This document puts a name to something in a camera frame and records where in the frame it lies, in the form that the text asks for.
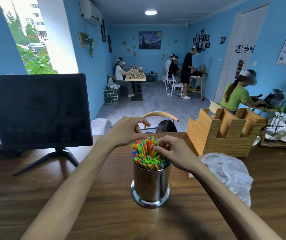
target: woman in green shirt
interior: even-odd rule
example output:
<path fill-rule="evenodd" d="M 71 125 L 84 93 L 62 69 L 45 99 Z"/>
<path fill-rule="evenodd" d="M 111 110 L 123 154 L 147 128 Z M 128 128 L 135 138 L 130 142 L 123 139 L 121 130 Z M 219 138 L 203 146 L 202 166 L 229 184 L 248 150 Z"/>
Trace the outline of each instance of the woman in green shirt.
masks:
<path fill-rule="evenodd" d="M 255 84 L 257 84 L 257 81 L 256 72 L 254 70 L 241 71 L 239 78 L 226 87 L 220 103 L 221 107 L 230 109 L 230 112 L 235 115 L 241 103 L 249 107 L 265 104 L 264 100 L 253 102 L 249 96 L 249 92 L 245 89 L 246 86 L 254 86 Z"/>

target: black shorts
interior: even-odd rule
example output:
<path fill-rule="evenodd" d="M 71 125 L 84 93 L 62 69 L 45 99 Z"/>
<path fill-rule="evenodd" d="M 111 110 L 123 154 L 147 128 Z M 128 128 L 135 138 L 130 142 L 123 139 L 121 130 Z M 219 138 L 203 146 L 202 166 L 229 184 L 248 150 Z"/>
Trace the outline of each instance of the black shorts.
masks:
<path fill-rule="evenodd" d="M 181 83 L 189 84 L 190 83 L 190 76 L 181 74 Z"/>

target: green t-shirt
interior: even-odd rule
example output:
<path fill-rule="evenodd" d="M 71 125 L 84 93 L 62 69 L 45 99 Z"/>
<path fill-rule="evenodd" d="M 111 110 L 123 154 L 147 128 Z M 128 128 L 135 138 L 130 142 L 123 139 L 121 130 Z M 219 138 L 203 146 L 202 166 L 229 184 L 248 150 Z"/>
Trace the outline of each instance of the green t-shirt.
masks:
<path fill-rule="evenodd" d="M 250 98 L 249 92 L 241 85 L 237 85 L 236 88 L 233 90 L 229 101 L 226 102 L 225 93 L 231 85 L 232 83 L 226 87 L 224 96 L 222 98 L 220 105 L 222 108 L 230 109 L 231 111 L 237 111 L 241 103 L 246 103 L 252 100 Z"/>

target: man in black shirt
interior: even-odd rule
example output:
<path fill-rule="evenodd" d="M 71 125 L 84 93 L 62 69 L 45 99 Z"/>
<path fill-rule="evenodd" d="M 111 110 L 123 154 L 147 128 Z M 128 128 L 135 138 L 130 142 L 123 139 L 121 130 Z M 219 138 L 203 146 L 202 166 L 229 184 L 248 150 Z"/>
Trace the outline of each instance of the man in black shirt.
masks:
<path fill-rule="evenodd" d="M 186 54 L 184 58 L 184 62 L 182 65 L 182 72 L 181 72 L 181 82 L 184 83 L 184 99 L 191 99 L 189 96 L 186 95 L 187 92 L 187 86 L 190 82 L 190 76 L 191 76 L 191 70 L 197 71 L 196 68 L 192 66 L 192 56 L 196 55 L 198 53 L 200 48 L 196 48 L 193 46 L 193 48 Z"/>
<path fill-rule="evenodd" d="M 174 75 L 174 79 L 176 83 L 181 83 L 181 79 L 178 78 L 177 72 L 180 72 L 181 69 L 178 68 L 177 63 L 179 62 L 178 56 L 173 57 L 173 61 L 169 66 L 169 78 L 172 79 L 172 75 Z"/>

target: white building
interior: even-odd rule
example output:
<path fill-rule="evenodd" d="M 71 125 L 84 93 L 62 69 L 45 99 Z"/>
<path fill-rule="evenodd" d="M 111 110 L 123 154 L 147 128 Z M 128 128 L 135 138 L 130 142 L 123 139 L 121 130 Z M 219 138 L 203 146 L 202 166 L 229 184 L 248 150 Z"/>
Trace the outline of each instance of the white building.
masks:
<path fill-rule="evenodd" d="M 15 17 L 14 7 L 21 20 L 22 31 L 26 34 L 26 25 L 31 24 L 37 30 L 37 37 L 40 41 L 47 40 L 47 33 L 39 10 L 37 0 L 0 0 L 0 6 L 4 15 L 10 12 Z"/>

